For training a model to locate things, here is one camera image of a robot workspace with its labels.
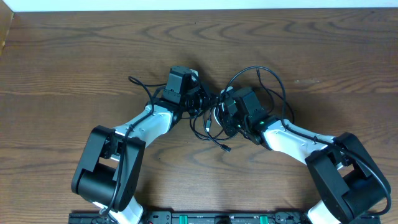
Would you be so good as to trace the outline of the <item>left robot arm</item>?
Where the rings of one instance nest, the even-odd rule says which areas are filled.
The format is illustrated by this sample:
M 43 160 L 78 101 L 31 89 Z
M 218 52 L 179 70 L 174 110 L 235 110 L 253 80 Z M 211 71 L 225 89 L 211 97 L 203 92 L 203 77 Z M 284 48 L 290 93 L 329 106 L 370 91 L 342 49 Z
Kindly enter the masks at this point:
M 167 83 L 149 94 L 143 112 L 114 128 L 93 128 L 72 178 L 72 192 L 100 208 L 88 223 L 139 223 L 143 207 L 134 193 L 145 148 L 188 113 L 197 117 L 217 99 L 198 72 L 173 66 Z

